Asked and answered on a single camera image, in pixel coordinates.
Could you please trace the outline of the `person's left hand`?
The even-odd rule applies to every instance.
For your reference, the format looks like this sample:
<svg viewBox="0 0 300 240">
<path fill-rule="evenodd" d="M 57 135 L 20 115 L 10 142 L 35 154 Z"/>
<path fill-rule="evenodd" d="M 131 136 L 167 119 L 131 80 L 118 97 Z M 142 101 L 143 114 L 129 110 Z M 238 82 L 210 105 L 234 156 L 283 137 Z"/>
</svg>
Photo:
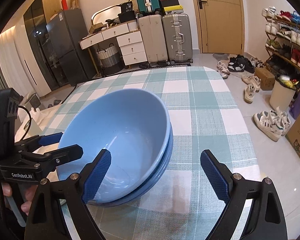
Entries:
<svg viewBox="0 0 300 240">
<path fill-rule="evenodd" d="M 12 196 L 12 188 L 9 184 L 3 183 L 2 184 L 2 191 L 5 197 L 11 197 Z M 24 194 L 26 201 L 21 205 L 21 210 L 28 216 L 29 211 L 31 208 L 32 200 L 34 198 L 35 192 L 37 190 L 37 185 L 31 185 L 28 188 L 26 188 Z"/>
</svg>

